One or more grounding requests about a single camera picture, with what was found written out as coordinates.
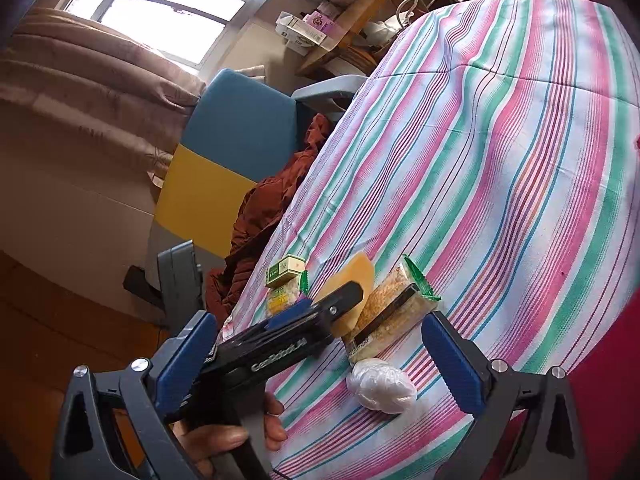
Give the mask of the person's left hand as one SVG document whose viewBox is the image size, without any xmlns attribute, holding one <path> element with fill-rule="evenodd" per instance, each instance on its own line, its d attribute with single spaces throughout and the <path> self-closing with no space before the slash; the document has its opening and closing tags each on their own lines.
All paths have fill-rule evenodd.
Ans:
<svg viewBox="0 0 640 480">
<path fill-rule="evenodd" d="M 283 412 L 284 405 L 272 393 L 266 392 L 264 435 L 265 446 L 270 451 L 279 451 L 288 438 L 279 418 Z M 175 422 L 171 429 L 205 479 L 215 478 L 215 467 L 210 461 L 213 456 L 238 448 L 250 436 L 245 428 L 229 425 L 205 425 L 190 429 L 184 422 Z"/>
</svg>

